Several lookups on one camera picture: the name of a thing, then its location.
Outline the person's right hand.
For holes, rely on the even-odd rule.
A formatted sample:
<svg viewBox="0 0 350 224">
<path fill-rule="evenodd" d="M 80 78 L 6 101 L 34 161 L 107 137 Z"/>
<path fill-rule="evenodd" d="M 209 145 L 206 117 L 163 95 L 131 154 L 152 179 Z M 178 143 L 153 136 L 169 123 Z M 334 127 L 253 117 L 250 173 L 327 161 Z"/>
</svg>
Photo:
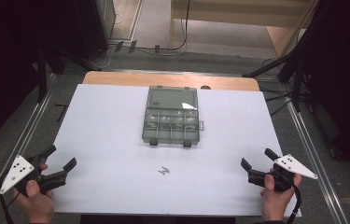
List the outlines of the person's right hand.
<svg viewBox="0 0 350 224">
<path fill-rule="evenodd" d="M 274 178 L 266 175 L 264 189 L 260 192 L 263 199 L 261 207 L 262 224 L 285 224 L 284 214 L 295 190 L 290 188 L 284 192 L 274 190 Z"/>
</svg>

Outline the aluminium floor rail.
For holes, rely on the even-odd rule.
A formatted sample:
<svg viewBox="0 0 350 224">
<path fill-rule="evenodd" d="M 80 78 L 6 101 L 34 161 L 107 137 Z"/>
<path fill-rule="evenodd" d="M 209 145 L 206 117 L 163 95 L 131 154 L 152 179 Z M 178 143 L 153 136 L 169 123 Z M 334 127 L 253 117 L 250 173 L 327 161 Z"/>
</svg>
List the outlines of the aluminium floor rail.
<svg viewBox="0 0 350 224">
<path fill-rule="evenodd" d="M 0 129 L 0 176 L 14 158 L 28 148 L 56 82 L 57 75 L 48 74 L 48 91 L 42 101 L 36 101 L 38 89 L 33 90 Z"/>
<path fill-rule="evenodd" d="M 287 108 L 299 133 L 305 153 L 312 165 L 313 170 L 318 175 L 317 183 L 320 187 L 326 205 L 328 206 L 334 224 L 349 224 L 348 218 L 343 210 L 336 190 L 329 180 L 328 173 L 320 160 L 313 140 L 307 131 L 301 112 L 296 110 L 292 99 L 287 96 L 285 99 L 287 100 Z"/>
</svg>

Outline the black tripod stand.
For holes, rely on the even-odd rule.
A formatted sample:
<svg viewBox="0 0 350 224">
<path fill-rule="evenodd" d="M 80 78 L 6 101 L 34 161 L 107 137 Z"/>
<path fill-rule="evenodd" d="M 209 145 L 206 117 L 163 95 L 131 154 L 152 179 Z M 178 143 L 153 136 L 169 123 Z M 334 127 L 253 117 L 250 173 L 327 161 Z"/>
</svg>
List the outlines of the black tripod stand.
<svg viewBox="0 0 350 224">
<path fill-rule="evenodd" d="M 297 111 L 300 111 L 300 88 L 301 88 L 301 75 L 303 73 L 303 51 L 307 49 L 311 31 L 306 29 L 303 35 L 298 40 L 295 47 L 286 55 L 275 59 L 273 62 L 263 65 L 261 68 L 242 74 L 242 77 L 255 78 L 258 77 L 276 67 L 282 66 L 280 72 L 277 75 L 277 79 L 281 83 L 288 82 L 292 76 L 295 76 L 293 91 L 290 93 L 290 99 Z"/>
</svg>

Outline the clear grey compartment box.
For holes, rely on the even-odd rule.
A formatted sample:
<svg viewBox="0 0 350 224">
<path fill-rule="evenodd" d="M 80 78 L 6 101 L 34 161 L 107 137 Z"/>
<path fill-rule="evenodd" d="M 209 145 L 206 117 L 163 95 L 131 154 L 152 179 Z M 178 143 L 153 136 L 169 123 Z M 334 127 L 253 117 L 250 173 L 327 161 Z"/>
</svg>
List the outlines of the clear grey compartment box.
<svg viewBox="0 0 350 224">
<path fill-rule="evenodd" d="M 197 107 L 183 109 L 182 103 Z M 190 87 L 150 87 L 148 89 L 142 139 L 159 144 L 197 146 L 200 142 L 198 93 Z"/>
</svg>

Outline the light wooden desk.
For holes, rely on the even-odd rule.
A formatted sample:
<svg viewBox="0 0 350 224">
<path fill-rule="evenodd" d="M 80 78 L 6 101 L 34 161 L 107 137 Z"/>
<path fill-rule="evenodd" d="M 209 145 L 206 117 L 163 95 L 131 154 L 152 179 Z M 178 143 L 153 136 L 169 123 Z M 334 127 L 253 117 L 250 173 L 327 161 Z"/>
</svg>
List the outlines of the light wooden desk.
<svg viewBox="0 0 350 224">
<path fill-rule="evenodd" d="M 266 26 L 276 54 L 281 57 L 301 29 L 306 29 L 320 0 L 171 0 L 170 43 L 174 20 L 214 21 Z"/>
</svg>

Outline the black metal stand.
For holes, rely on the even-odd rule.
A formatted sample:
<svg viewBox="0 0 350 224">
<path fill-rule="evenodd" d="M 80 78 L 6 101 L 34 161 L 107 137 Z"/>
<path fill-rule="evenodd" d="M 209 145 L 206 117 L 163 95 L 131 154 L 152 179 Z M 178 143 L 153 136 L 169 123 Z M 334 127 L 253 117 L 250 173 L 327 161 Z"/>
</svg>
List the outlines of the black metal stand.
<svg viewBox="0 0 350 224">
<path fill-rule="evenodd" d="M 53 71 L 62 73 L 64 71 L 64 64 L 61 57 L 64 56 L 87 71 L 101 71 L 101 68 L 99 68 L 97 65 L 88 63 L 69 51 L 51 43 L 40 43 L 38 44 L 36 50 L 38 76 L 37 101 L 39 103 L 41 103 L 44 97 L 48 94 L 46 63 L 49 64 Z"/>
</svg>

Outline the wooden table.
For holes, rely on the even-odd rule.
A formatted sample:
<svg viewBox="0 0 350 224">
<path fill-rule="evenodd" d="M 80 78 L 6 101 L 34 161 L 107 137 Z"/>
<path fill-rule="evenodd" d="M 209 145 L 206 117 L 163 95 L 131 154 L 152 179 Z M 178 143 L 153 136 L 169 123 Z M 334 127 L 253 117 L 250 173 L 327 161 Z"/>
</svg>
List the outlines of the wooden table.
<svg viewBox="0 0 350 224">
<path fill-rule="evenodd" d="M 90 71 L 83 84 L 122 85 L 122 86 L 165 86 L 190 87 L 199 89 L 207 86 L 212 90 L 259 91 L 259 84 L 248 77 L 202 76 L 196 73 L 142 73 L 142 72 L 102 72 Z"/>
</svg>

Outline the black cabinet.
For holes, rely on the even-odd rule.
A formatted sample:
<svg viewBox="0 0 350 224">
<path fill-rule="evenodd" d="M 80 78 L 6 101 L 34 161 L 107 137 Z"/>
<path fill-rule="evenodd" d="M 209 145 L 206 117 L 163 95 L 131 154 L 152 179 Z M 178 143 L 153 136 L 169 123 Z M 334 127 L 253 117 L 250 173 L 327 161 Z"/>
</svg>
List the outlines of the black cabinet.
<svg viewBox="0 0 350 224">
<path fill-rule="evenodd" d="M 75 0 L 81 28 L 82 55 L 93 59 L 108 49 L 117 18 L 113 0 Z"/>
</svg>

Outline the person's left hand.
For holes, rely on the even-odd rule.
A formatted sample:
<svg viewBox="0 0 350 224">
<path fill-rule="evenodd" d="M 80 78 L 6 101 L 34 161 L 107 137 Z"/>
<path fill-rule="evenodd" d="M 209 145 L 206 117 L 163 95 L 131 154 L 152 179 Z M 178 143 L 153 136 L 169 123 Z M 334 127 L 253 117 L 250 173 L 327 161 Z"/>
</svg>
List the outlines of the person's left hand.
<svg viewBox="0 0 350 224">
<path fill-rule="evenodd" d="M 22 208 L 28 217 L 29 224 L 51 224 L 54 218 L 53 192 L 46 194 L 40 192 L 40 187 L 35 180 L 29 180 L 26 184 L 26 193 L 19 193 L 13 190 L 13 196 L 17 204 Z"/>
</svg>

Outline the white table mat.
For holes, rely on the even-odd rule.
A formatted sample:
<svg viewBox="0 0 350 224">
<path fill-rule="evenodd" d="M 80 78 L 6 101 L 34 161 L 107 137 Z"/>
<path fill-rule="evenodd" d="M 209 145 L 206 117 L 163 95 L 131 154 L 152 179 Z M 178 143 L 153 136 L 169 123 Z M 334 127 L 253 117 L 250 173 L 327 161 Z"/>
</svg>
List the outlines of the white table mat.
<svg viewBox="0 0 350 224">
<path fill-rule="evenodd" d="M 259 91 L 200 90 L 200 142 L 153 147 L 142 140 L 146 87 L 80 85 L 54 141 L 49 170 L 77 166 L 55 190 L 58 213 L 257 216 L 260 188 L 241 166 L 268 171 L 282 152 Z M 170 174 L 158 170 L 168 168 Z"/>
</svg>

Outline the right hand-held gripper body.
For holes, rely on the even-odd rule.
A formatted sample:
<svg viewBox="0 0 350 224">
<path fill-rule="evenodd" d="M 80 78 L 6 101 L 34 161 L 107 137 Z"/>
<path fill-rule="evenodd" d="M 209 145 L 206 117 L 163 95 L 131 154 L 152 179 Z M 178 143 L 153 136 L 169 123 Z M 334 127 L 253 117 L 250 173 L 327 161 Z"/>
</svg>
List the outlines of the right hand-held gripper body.
<svg viewBox="0 0 350 224">
<path fill-rule="evenodd" d="M 273 161 L 273 171 L 270 172 L 270 175 L 273 176 L 274 190 L 276 192 L 284 192 L 290 189 L 294 184 L 295 174 L 312 179 L 318 179 L 317 174 L 312 172 L 290 154 L 282 157 L 272 154 L 269 155 L 269 158 Z M 264 188 L 264 179 L 266 175 L 267 173 L 254 170 L 250 164 L 247 165 L 247 176 L 249 183 Z"/>
</svg>

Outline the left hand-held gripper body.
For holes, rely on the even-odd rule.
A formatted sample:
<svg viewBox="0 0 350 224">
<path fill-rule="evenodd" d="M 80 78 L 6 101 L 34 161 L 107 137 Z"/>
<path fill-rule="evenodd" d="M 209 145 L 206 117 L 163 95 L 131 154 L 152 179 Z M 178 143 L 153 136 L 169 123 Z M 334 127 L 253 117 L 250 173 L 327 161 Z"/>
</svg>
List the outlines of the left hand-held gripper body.
<svg viewBox="0 0 350 224">
<path fill-rule="evenodd" d="M 66 183 L 68 165 L 66 164 L 57 173 L 43 175 L 40 165 L 44 164 L 46 160 L 47 156 L 44 155 L 37 155 L 28 159 L 17 155 L 0 186 L 0 194 L 7 193 L 10 189 L 15 188 L 23 195 L 27 195 L 26 184 L 29 180 L 35 180 L 37 182 L 42 194 L 63 186 Z"/>
</svg>

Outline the black curtain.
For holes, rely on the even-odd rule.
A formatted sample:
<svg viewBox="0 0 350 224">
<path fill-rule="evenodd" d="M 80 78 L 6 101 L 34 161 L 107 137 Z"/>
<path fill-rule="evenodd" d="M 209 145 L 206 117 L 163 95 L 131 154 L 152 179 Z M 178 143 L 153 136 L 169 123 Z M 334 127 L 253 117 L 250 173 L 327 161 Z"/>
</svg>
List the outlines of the black curtain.
<svg viewBox="0 0 350 224">
<path fill-rule="evenodd" d="M 350 160 L 350 0 L 319 0 L 302 38 L 317 119 L 335 155 Z"/>
<path fill-rule="evenodd" d="M 0 129 L 41 85 L 33 64 L 65 11 L 65 0 L 0 0 Z"/>
</svg>

